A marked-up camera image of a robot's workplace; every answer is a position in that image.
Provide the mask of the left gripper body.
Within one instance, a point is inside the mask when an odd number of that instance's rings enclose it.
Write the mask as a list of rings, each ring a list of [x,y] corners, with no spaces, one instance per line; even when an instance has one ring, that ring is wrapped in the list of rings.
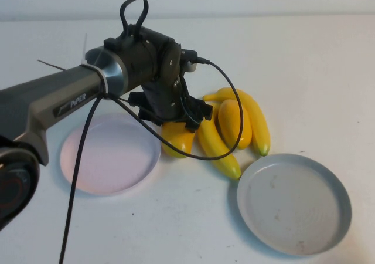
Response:
[[[172,80],[160,78],[143,85],[148,102],[148,111],[143,111],[143,119],[153,123],[185,122],[190,118],[182,104],[183,88],[180,76]]]

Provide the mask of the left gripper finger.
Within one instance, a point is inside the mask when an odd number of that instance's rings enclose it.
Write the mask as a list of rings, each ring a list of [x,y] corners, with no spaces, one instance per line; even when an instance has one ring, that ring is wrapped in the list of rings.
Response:
[[[185,127],[195,132],[203,122],[210,120],[213,115],[213,106],[207,104],[203,100],[194,97],[184,98]]]
[[[139,108],[138,117],[141,120],[150,121],[157,126],[163,124],[163,121],[156,115],[151,107],[144,92],[131,92],[128,102],[131,106]]]

